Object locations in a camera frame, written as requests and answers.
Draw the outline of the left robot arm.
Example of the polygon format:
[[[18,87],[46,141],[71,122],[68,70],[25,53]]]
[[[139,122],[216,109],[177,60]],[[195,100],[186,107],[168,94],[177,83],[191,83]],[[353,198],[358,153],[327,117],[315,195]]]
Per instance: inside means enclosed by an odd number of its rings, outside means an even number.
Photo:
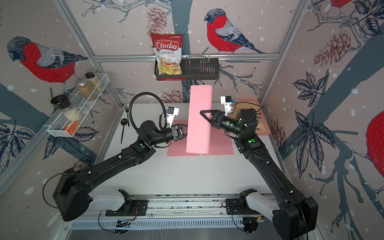
[[[136,130],[137,140],[119,154],[81,171],[64,171],[53,193],[63,220],[69,222],[84,214],[94,200],[89,196],[90,192],[120,172],[148,160],[159,144],[186,138],[184,129],[187,127],[177,124],[159,130],[153,121],[145,121]]]

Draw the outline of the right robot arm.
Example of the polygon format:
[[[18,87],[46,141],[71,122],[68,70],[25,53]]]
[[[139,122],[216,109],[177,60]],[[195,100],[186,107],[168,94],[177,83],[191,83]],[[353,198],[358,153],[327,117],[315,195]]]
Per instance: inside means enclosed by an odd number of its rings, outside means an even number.
[[[317,226],[318,204],[314,198],[305,197],[273,161],[256,134],[256,110],[242,109],[236,119],[220,110],[201,110],[200,115],[213,128],[236,135],[234,142],[239,152],[258,170],[275,197],[272,201],[254,189],[243,191],[239,197],[243,210],[258,212],[272,221],[283,240],[294,240],[313,231]]]

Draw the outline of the black fork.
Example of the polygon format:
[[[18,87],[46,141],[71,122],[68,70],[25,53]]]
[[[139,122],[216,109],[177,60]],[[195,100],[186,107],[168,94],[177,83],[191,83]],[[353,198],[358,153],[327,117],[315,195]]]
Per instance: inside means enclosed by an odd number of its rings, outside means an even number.
[[[129,107],[128,107],[128,105],[124,105],[124,108],[125,108],[125,112],[126,112],[126,115],[127,115],[127,126],[129,127],[130,126],[130,122],[129,122]]]

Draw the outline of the Chuba cassava chips bag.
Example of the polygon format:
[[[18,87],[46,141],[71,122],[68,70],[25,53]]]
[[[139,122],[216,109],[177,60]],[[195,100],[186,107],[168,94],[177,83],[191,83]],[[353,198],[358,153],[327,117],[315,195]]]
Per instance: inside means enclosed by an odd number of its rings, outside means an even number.
[[[151,39],[157,62],[157,74],[181,75],[183,35],[151,34]]]

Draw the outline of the spice jar silver lid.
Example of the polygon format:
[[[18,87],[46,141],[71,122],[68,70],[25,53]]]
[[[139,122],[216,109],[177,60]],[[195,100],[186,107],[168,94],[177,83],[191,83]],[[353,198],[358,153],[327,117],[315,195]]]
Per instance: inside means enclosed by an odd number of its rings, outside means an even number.
[[[94,101],[97,96],[94,93],[93,87],[86,80],[78,80],[77,86],[82,96],[89,101]]]

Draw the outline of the spice jar dark lid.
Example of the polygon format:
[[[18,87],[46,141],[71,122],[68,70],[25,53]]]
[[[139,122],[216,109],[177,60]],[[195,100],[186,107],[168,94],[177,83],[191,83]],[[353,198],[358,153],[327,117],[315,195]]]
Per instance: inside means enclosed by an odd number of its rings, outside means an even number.
[[[101,92],[103,90],[103,85],[100,79],[92,72],[86,74],[87,82],[97,91]]]

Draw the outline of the black lid rice jar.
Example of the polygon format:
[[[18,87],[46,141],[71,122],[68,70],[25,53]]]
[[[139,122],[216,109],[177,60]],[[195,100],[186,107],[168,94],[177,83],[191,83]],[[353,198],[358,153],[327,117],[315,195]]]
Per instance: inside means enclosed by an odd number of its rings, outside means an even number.
[[[66,95],[58,95],[51,99],[51,104],[58,108],[69,122],[80,121],[83,114],[75,107]]]

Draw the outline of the small red packet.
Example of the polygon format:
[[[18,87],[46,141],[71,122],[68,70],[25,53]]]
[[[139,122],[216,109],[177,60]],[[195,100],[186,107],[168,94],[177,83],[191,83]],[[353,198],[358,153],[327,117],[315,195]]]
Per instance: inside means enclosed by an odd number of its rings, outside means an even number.
[[[77,122],[77,121],[68,122],[64,126],[63,131],[67,132],[69,135],[73,135],[76,133],[78,127],[79,127],[79,122]]]

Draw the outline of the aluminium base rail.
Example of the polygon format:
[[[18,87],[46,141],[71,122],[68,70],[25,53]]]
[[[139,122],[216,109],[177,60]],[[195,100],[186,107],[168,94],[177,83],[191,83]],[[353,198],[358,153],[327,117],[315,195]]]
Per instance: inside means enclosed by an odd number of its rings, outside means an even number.
[[[274,201],[273,195],[262,196]],[[130,196],[124,190],[113,193],[89,194],[94,200],[86,212],[102,212],[106,215],[107,210],[116,211],[124,203],[132,200],[148,200],[147,217],[155,216],[199,216],[199,215],[227,215],[225,208],[226,199],[239,199],[238,195],[211,195],[211,196]]]

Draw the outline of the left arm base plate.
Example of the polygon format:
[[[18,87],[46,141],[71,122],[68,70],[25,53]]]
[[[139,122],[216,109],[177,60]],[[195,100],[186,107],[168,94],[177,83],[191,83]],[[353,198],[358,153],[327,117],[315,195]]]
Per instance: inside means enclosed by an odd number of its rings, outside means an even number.
[[[106,211],[106,217],[141,217],[145,216],[148,208],[148,200],[132,200],[124,203],[118,210]]]

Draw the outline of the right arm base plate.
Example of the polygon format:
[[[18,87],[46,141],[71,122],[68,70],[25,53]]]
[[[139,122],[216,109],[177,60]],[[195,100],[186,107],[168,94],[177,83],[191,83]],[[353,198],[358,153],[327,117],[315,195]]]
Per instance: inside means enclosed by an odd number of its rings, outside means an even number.
[[[239,199],[226,199],[225,208],[227,215],[261,215],[259,212],[242,205]]]

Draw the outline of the clear acrylic wall shelf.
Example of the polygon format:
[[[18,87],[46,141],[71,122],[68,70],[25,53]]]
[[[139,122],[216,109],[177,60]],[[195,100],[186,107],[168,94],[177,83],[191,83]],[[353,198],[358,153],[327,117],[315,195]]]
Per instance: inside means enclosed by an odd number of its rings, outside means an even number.
[[[59,115],[49,124],[48,133],[53,137],[74,137],[96,101],[107,90],[109,81],[106,74],[88,73],[77,81],[77,87],[71,94],[51,99]]]

